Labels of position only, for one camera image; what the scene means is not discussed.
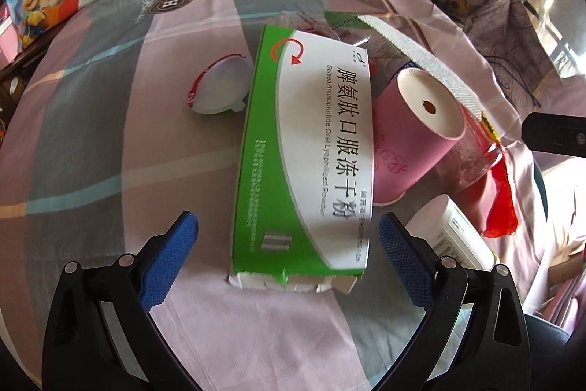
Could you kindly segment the striped pink grey tablecloth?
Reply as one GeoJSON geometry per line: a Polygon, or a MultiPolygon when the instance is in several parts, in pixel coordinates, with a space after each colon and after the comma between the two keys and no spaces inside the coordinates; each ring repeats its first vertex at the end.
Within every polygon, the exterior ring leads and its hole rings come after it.
{"type": "Polygon", "coordinates": [[[377,15],[479,97],[511,162],[520,225],[491,242],[527,305],[553,234],[519,114],[465,34],[431,0],[95,0],[34,73],[1,148],[1,334],[39,379],[60,271],[137,252],[189,210],[198,241],[152,316],[207,390],[367,390],[416,329],[381,244],[350,294],[236,289],[226,280],[242,114],[198,116],[192,82],[216,59],[254,55],[283,12],[377,15]]]}

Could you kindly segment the red white plastic half shell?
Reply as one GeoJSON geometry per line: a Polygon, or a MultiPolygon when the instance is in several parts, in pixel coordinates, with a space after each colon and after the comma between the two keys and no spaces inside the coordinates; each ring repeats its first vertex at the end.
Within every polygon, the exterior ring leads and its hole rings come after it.
{"type": "Polygon", "coordinates": [[[200,115],[243,111],[253,74],[251,59],[229,54],[203,70],[188,94],[188,107],[200,115]]]}

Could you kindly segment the purple grey draped cloth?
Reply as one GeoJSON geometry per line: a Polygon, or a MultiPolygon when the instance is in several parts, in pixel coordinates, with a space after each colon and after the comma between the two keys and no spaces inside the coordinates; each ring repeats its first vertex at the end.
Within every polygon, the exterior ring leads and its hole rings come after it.
{"type": "Polygon", "coordinates": [[[540,106],[537,89],[554,65],[522,0],[466,0],[464,32],[495,70],[509,100],[540,106]]]}

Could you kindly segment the pink paper cup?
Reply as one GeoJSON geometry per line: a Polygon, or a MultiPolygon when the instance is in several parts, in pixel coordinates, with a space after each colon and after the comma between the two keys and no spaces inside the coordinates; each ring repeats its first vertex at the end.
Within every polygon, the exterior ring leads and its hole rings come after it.
{"type": "Polygon", "coordinates": [[[455,96],[422,69],[402,69],[372,105],[374,204],[397,202],[463,138],[455,96]]]}

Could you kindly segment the green white medicine box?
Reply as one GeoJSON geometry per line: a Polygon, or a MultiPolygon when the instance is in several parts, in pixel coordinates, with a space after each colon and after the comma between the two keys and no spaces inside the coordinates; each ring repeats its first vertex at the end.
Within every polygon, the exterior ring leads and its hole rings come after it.
{"type": "Polygon", "coordinates": [[[266,26],[246,107],[229,283],[350,292],[367,269],[373,194],[367,52],[266,26]]]}

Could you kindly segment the white small carton box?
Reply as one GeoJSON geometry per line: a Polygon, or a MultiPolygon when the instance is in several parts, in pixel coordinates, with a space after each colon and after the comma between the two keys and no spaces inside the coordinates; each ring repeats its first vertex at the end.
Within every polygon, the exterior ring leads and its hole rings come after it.
{"type": "Polygon", "coordinates": [[[467,269],[491,271],[498,259],[449,195],[426,203],[405,225],[414,237],[427,241],[439,256],[453,257],[467,269]]]}

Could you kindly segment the red plastic bag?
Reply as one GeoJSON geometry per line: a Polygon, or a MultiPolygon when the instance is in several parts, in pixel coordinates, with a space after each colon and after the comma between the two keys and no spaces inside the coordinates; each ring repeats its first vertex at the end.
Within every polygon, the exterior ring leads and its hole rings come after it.
{"type": "Polygon", "coordinates": [[[503,151],[500,158],[491,166],[487,177],[493,187],[493,199],[486,218],[483,235],[487,238],[500,238],[511,235],[519,227],[515,201],[512,197],[512,183],[509,179],[508,160],[503,151]]]}

